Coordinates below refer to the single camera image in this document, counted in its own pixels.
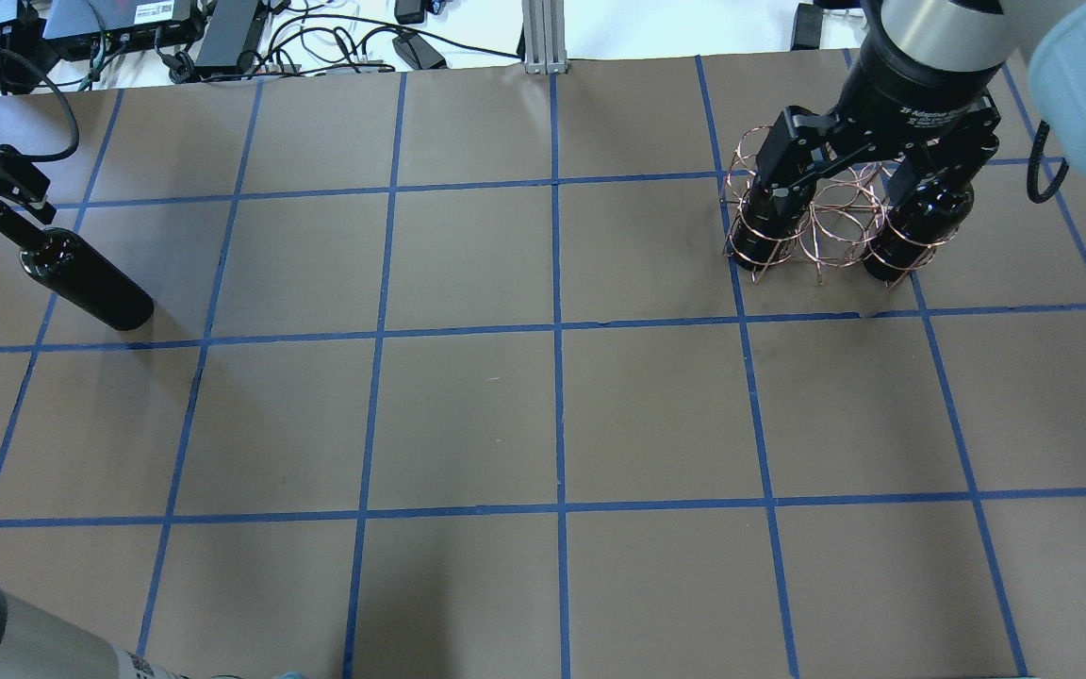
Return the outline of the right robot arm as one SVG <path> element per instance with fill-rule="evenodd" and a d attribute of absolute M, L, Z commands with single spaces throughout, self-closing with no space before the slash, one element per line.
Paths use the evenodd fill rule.
<path fill-rule="evenodd" d="M 960 127 L 1008 56 L 1026 62 L 1031 102 L 1086 177 L 1086 1 L 866 1 L 869 22 L 839 100 L 788 108 L 757 156 L 750 199 L 798 214 L 819 180 L 909 155 Z"/>

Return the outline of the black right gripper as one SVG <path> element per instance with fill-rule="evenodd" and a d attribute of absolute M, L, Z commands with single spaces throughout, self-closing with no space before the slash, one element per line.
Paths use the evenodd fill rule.
<path fill-rule="evenodd" d="M 896 158 L 954 127 L 992 81 L 995 66 L 952 72 L 919 63 L 888 38 L 867 38 L 826 112 L 784 108 L 757 158 L 757 210 L 807 210 L 834 159 Z M 886 180 L 886 211 L 954 190 L 929 158 L 905 156 Z"/>

